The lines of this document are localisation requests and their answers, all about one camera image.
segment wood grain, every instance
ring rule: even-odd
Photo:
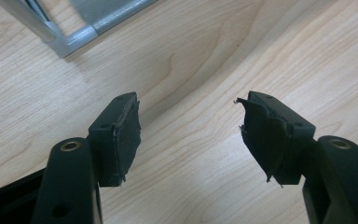
[[[65,32],[82,24],[43,2]],[[274,95],[315,137],[358,144],[358,0],[160,0],[65,60],[0,8],[0,187],[128,91],[143,142],[123,187],[102,190],[105,223],[307,223],[302,183],[266,183],[232,101]]]

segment metal grommet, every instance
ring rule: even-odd
[[[333,138],[328,141],[333,147],[341,148],[341,149],[350,149],[351,145],[346,143],[345,141]]]
[[[73,151],[81,147],[81,144],[77,141],[66,142],[61,145],[60,150],[64,152]]]

